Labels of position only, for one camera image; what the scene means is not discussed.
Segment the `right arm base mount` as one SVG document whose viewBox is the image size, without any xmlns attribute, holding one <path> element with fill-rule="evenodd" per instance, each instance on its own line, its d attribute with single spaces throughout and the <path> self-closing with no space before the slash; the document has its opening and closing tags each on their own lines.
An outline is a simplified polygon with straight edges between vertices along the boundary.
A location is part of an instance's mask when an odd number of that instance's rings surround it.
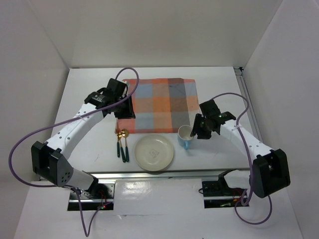
<svg viewBox="0 0 319 239">
<path fill-rule="evenodd" d="M 202 181 L 202 187 L 198 193 L 203 196 L 204 207 L 209 208 L 231 208 L 240 202 L 244 189 L 230 188 L 224 176 L 232 170 L 227 170 L 218 175 L 215 181 Z"/>
</svg>

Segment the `gold fork green handle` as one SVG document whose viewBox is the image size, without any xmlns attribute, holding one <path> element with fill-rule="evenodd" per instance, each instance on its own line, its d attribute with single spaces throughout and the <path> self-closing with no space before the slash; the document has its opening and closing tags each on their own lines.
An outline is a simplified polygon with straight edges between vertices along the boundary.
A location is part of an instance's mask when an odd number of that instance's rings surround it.
<svg viewBox="0 0 319 239">
<path fill-rule="evenodd" d="M 116 122 L 116 126 L 115 126 L 115 134 L 117 136 L 117 157 L 119 158 L 121 156 L 121 153 L 120 153 L 120 139 L 119 139 L 119 126 L 118 126 L 118 122 Z"/>
</svg>

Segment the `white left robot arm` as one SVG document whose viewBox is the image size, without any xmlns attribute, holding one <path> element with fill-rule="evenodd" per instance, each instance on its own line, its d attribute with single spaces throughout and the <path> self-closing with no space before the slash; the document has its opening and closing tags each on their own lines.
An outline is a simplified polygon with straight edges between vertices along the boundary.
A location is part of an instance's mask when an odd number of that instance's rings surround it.
<svg viewBox="0 0 319 239">
<path fill-rule="evenodd" d="M 108 114 L 113 113 L 117 119 L 135 118 L 129 86 L 127 81 L 110 79 L 106 87 L 89 94 L 72 122 L 46 142 L 37 141 L 32 145 L 33 171 L 57 187 L 80 190 L 88 199 L 101 194 L 108 197 L 106 185 L 99 183 L 95 176 L 72 167 L 68 159 L 82 138 Z"/>
</svg>

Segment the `light blue mug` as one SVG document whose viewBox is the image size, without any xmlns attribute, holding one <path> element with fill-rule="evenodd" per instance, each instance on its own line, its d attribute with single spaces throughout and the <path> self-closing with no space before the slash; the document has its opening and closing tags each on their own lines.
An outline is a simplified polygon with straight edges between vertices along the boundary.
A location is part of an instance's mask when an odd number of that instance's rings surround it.
<svg viewBox="0 0 319 239">
<path fill-rule="evenodd" d="M 177 131 L 178 143 L 185 150 L 189 149 L 189 145 L 194 139 L 194 137 L 191 136 L 191 132 L 192 132 L 192 127 L 190 125 L 182 125 Z"/>
</svg>

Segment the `orange blue checkered cloth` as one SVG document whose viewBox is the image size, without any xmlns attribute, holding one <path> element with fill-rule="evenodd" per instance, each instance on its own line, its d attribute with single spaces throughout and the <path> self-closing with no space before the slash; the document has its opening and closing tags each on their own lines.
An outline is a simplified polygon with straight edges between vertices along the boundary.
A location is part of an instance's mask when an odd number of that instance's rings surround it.
<svg viewBox="0 0 319 239">
<path fill-rule="evenodd" d="M 193 79 L 141 79 L 132 95 L 134 119 L 119 119 L 116 129 L 133 133 L 176 133 L 193 125 L 200 112 Z"/>
</svg>

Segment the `cream round plate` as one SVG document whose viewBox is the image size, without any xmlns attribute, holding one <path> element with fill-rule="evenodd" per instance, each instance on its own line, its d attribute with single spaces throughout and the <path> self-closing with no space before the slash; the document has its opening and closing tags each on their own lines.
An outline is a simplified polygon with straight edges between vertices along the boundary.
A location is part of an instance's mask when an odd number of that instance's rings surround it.
<svg viewBox="0 0 319 239">
<path fill-rule="evenodd" d="M 171 164 L 173 157 L 173 144 L 159 134 L 143 136 L 134 147 L 134 159 L 146 171 L 164 170 Z"/>
</svg>

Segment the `gold spoon green handle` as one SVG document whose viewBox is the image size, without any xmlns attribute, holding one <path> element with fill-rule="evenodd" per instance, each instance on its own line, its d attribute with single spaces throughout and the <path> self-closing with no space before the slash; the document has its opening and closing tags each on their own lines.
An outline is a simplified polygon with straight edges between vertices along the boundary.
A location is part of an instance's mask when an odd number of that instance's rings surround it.
<svg viewBox="0 0 319 239">
<path fill-rule="evenodd" d="M 130 162 L 130 156 L 129 156 L 129 149 L 128 149 L 128 143 L 127 138 L 129 136 L 129 132 L 127 129 L 122 129 L 121 131 L 122 137 L 125 139 L 125 155 L 126 155 L 126 162 Z"/>
</svg>

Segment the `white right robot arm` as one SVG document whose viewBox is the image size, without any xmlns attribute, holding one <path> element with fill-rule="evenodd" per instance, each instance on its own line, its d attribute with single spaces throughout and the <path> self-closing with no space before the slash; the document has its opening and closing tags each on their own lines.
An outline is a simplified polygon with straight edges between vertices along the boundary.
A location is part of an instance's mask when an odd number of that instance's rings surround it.
<svg viewBox="0 0 319 239">
<path fill-rule="evenodd" d="M 214 100 L 199 107 L 201 113 L 195 116 L 191 135 L 210 139 L 215 132 L 249 159 L 248 170 L 229 170 L 219 175 L 219 193 L 229 195 L 235 188 L 249 189 L 259 198 L 265 198 L 290 185 L 288 160 L 283 150 L 262 143 L 232 113 L 221 112 Z"/>
</svg>

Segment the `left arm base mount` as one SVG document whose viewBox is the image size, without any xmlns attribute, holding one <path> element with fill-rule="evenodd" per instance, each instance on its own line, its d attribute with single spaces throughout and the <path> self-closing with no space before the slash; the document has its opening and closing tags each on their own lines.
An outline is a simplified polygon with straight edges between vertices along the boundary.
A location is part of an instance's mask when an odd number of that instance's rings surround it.
<svg viewBox="0 0 319 239">
<path fill-rule="evenodd" d="M 70 192 L 67 211 L 79 211 L 79 201 L 83 211 L 95 211 L 98 207 L 102 207 L 102 211 L 112 211 L 114 209 L 114 193 L 115 193 L 115 181 L 102 181 L 102 184 L 108 189 L 103 188 L 99 190 L 95 196 L 88 194 L 86 191 L 77 189 L 77 194 L 73 191 Z"/>
</svg>

